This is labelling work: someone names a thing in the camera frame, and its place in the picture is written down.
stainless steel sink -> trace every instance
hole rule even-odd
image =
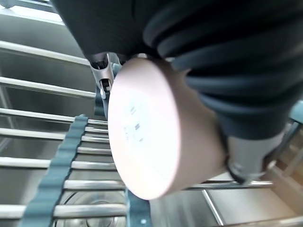
[[[23,18],[13,12],[0,12],[0,40],[39,47],[81,57],[77,44],[62,23]],[[94,92],[95,82],[88,66],[0,51],[0,76],[69,87]],[[0,87],[0,107],[47,114],[95,116],[94,101]],[[68,124],[34,121],[28,118],[0,116],[0,127],[35,131],[66,132]],[[60,142],[47,140],[11,139],[0,137],[0,156],[51,159]],[[79,155],[78,160],[112,162],[110,156]],[[0,168],[0,204],[28,204],[45,170]],[[73,171],[70,179],[119,180],[117,172]],[[104,202],[123,200],[121,192],[66,192],[61,203]],[[216,221],[201,191],[178,192],[151,202],[152,219],[156,227],[215,226]],[[113,227],[124,225],[115,218],[97,220],[59,221],[56,227]],[[15,227],[18,221],[0,220],[0,227]]]

dish rack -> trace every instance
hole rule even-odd
[[[84,66],[89,65],[89,63],[85,59],[80,57],[42,50],[39,48],[33,48],[5,41],[0,41],[0,49],[2,51],[4,50],[6,52],[11,52],[14,54],[17,53],[18,55],[25,55],[31,57],[34,56],[47,60],[51,59],[55,61],[62,61]],[[35,92],[53,94],[57,96],[85,98],[90,100],[94,100],[96,96],[94,92],[6,77],[0,77],[0,85],[2,87],[9,87],[13,89],[30,90]],[[75,121],[75,117],[72,116],[10,109],[9,105],[0,108],[0,115],[6,116],[8,122],[10,122],[11,119],[14,117],[30,119],[34,121],[54,122],[59,124],[72,124]],[[298,130],[300,129],[302,123],[303,122],[301,122],[300,119],[294,119],[291,121],[290,129],[285,136],[283,144],[281,145],[282,147],[285,148],[289,145],[290,140],[298,133]],[[18,138],[24,140],[53,140],[61,142],[65,138],[65,133],[62,133],[61,131],[43,131],[43,129],[24,130],[16,129],[14,127],[2,127],[0,128],[0,137]],[[110,160],[111,151],[109,148],[109,138],[106,121],[88,119],[87,125],[84,129],[84,134],[81,136],[81,144],[77,148],[77,155],[93,156],[93,159],[96,160],[98,160],[99,157],[108,157]],[[297,153],[297,155],[292,159],[290,164],[285,168],[285,175],[291,175],[293,173],[293,171],[296,169],[296,167],[302,160],[302,156],[303,149],[301,149],[301,151]],[[10,156],[0,157],[0,168],[14,168],[17,171],[21,172],[24,169],[48,169],[50,163],[51,157],[49,159],[21,158]],[[71,169],[73,171],[79,172],[91,171],[92,173],[96,173],[97,171],[99,174],[116,172],[115,164],[113,162],[108,161],[98,162],[73,160],[71,163]],[[210,180],[201,184],[193,185],[192,187],[185,189],[185,191],[202,192],[202,195],[204,196],[205,201],[210,211],[212,212],[214,219],[216,220],[217,226],[303,226],[303,216],[225,225],[224,218],[220,214],[220,211],[212,195],[209,193],[210,190],[262,189],[273,188],[274,186],[275,182],[269,180],[254,181],[249,185],[239,185],[236,182],[230,180]],[[126,191],[127,189],[125,188],[125,185],[121,180],[67,179],[64,181],[63,190],[65,192],[69,192],[69,196],[63,195],[61,197],[61,203],[63,203],[64,205],[57,204],[53,210],[54,227],[73,226],[75,225],[75,223],[79,226],[86,225],[89,227],[119,227],[125,225],[128,227],[148,227],[149,224],[151,224],[148,221],[148,217],[150,216],[149,203],[148,209],[144,211],[133,206],[134,204],[140,203],[140,201],[133,201],[130,198],[125,199],[124,191]],[[82,198],[81,204],[69,204],[69,202],[71,201],[78,201],[79,198],[77,197],[77,195],[79,195],[79,193],[86,193],[86,195],[88,195],[89,197],[90,193],[93,195],[93,192],[109,192],[109,194],[103,196],[104,201],[101,201],[96,204],[83,204],[85,203],[84,198]],[[27,206],[25,204],[2,204],[0,205],[0,219],[19,220],[23,217],[26,208]]]

pink cup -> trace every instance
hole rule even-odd
[[[112,86],[110,147],[117,170],[138,197],[155,199],[223,170],[215,115],[165,61],[132,59]]]

black rubber cover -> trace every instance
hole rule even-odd
[[[144,41],[217,112],[228,136],[279,134],[303,90],[302,0],[176,0],[147,24]]]
[[[64,23],[91,62],[101,53],[131,56],[155,49],[143,43],[146,21],[167,0],[51,0]]]

stainless steel surface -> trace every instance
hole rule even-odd
[[[242,227],[301,227],[303,226],[303,216],[226,225],[226,227],[240,227],[240,226]]]
[[[94,99],[96,96],[95,93],[89,91],[82,91],[82,90],[76,90],[67,87],[59,87],[54,85],[35,83],[26,80],[5,78],[5,77],[0,77],[0,85],[6,87],[24,89],[24,90],[46,92],[55,95],[78,97],[78,98]]]
[[[89,66],[88,60],[85,58],[79,58],[72,55],[67,55],[64,53],[48,51],[40,48],[35,48],[32,46],[25,46],[20,44],[15,44],[11,42],[0,41],[0,51],[3,52],[13,52],[14,54],[21,54],[21,55],[34,55],[40,58],[46,58],[51,60],[57,61],[64,61],[68,63],[80,64]]]
[[[19,219],[22,217],[25,205],[0,205],[0,219]],[[54,217],[61,218],[103,218],[126,215],[124,204],[98,205],[57,205]]]
[[[0,135],[5,137],[20,137],[20,138],[36,138],[45,140],[63,140],[65,134],[63,133],[52,133],[52,132],[41,132],[41,131],[29,131],[19,129],[7,129],[0,128]],[[92,137],[82,136],[82,141],[95,142],[95,143],[109,143],[108,137]]]
[[[33,159],[33,158],[17,158],[17,157],[0,157],[0,166],[3,167],[20,167],[20,168],[42,168],[49,167],[51,160]],[[72,169],[84,170],[115,170],[114,163],[104,162],[85,162],[73,161],[71,163]]]
[[[207,190],[202,190],[202,194],[205,197],[205,200],[209,206],[209,209],[212,211],[214,218],[219,226],[224,226],[224,220],[222,215],[220,214],[219,209],[217,208],[216,204],[214,203],[212,196],[207,192]]]
[[[8,108],[0,108],[0,115],[29,117],[38,120],[46,120],[46,121],[59,122],[59,123],[72,123],[75,120],[74,117],[46,114],[46,113],[37,113],[31,111],[13,110]],[[89,124],[107,125],[107,122],[89,119]],[[108,130],[95,129],[92,127],[86,127],[86,131],[108,133]]]

